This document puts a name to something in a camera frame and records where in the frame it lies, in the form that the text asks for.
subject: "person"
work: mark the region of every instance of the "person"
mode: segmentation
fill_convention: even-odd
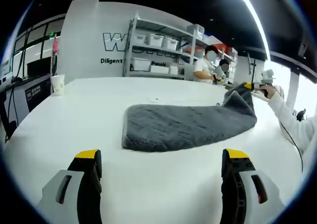
[[[226,59],[222,59],[219,62],[219,66],[217,66],[214,71],[219,78],[225,78],[226,75],[224,74],[229,70],[229,62]]]
[[[212,65],[218,54],[218,49],[215,46],[206,47],[204,57],[195,63],[194,81],[211,83],[212,80],[220,80],[217,75],[213,74],[215,67]]]
[[[261,86],[262,91],[267,91],[268,105],[275,116],[282,123],[285,130],[296,143],[299,150],[303,152],[304,169],[309,168],[315,160],[315,149],[317,145],[317,114],[307,120],[298,121],[287,107],[283,98],[270,85]]]

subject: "white table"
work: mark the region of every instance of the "white table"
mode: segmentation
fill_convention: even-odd
[[[225,88],[153,78],[78,79],[50,96],[19,125],[5,158],[32,204],[43,186],[83,150],[100,149],[101,216],[107,224],[219,223],[222,150],[243,150],[279,187],[287,203],[301,180],[301,161],[269,106],[254,98],[258,122],[247,132],[198,148],[142,153],[121,148],[123,115],[134,104],[210,106]]]

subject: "gray towel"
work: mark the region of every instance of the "gray towel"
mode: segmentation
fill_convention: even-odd
[[[188,149],[236,136],[256,122],[251,91],[241,84],[225,93],[221,106],[129,107],[122,147],[145,152]]]

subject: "ceiling light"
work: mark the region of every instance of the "ceiling light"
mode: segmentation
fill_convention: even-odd
[[[261,22],[260,22],[260,19],[253,7],[253,5],[251,4],[250,0],[243,0],[243,2],[246,4],[246,6],[248,7],[248,10],[250,11],[253,19],[255,20],[256,24],[257,24],[257,27],[260,31],[260,34],[261,34],[261,37],[262,37],[262,40],[263,40],[263,44],[264,44],[264,48],[265,48],[265,52],[266,52],[266,57],[267,57],[267,60],[271,60],[271,56],[269,55],[269,49],[268,49],[268,43],[267,43],[267,40],[266,40],[266,37],[265,37],[265,33],[264,33],[264,29],[261,25]]]

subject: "paper cup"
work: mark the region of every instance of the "paper cup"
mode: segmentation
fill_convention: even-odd
[[[55,75],[52,77],[52,86],[54,95],[61,96],[64,95],[64,74]]]

